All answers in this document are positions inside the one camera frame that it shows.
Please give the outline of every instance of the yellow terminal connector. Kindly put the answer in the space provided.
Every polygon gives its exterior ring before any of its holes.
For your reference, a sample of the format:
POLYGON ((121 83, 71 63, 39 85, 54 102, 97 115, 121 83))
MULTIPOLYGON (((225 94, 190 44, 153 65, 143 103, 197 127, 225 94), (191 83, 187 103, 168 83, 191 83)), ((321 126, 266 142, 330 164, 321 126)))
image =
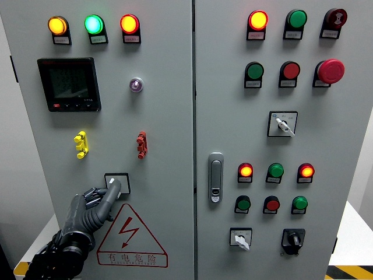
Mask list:
POLYGON ((80 131, 80 133, 74 137, 74 142, 76 143, 76 150, 79 151, 76 157, 78 159, 84 158, 89 151, 86 133, 84 131, 80 131))

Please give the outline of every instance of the lightning bolt symbol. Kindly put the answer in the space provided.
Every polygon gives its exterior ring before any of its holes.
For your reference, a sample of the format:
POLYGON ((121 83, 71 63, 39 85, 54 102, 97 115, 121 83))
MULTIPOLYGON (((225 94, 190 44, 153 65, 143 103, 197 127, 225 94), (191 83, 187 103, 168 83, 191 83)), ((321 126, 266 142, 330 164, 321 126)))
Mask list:
POLYGON ((130 239, 133 238, 133 236, 135 235, 135 233, 138 232, 138 230, 139 230, 139 227, 137 227, 136 229, 125 230, 125 228, 129 225, 129 223, 131 221, 132 221, 132 218, 128 217, 128 219, 124 223, 122 229, 119 231, 119 234, 126 233, 126 232, 133 232, 131 234, 131 236, 129 237, 129 239, 126 242, 123 242, 122 248, 124 248, 124 247, 126 247, 128 245, 128 242, 130 241, 130 239))

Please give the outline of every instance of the red terminal connector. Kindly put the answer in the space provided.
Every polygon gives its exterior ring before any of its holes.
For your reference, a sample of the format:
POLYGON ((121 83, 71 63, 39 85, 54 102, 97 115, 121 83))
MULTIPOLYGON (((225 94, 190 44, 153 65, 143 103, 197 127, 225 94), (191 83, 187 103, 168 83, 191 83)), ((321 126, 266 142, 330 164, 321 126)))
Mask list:
POLYGON ((143 159, 143 158, 145 158, 145 156, 147 154, 147 141, 146 141, 145 131, 141 131, 139 133, 139 136, 138 136, 136 142, 139 145, 138 146, 138 152, 139 152, 138 158, 143 159))

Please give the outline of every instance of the digital power meter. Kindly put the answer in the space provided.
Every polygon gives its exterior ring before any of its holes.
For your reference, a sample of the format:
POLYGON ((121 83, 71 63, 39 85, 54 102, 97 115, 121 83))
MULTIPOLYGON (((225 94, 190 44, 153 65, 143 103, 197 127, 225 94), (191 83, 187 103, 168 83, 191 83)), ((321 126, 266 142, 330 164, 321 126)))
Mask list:
POLYGON ((37 60, 50 112, 100 111, 92 57, 37 60))

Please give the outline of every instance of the high voltage warning sign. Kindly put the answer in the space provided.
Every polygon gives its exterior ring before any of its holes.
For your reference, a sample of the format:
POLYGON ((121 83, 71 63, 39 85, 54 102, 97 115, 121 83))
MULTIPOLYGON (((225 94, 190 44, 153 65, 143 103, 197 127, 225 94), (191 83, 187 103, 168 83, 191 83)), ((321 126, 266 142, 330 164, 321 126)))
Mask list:
POLYGON ((140 216, 123 204, 97 249, 100 265, 168 267, 168 255, 140 216))

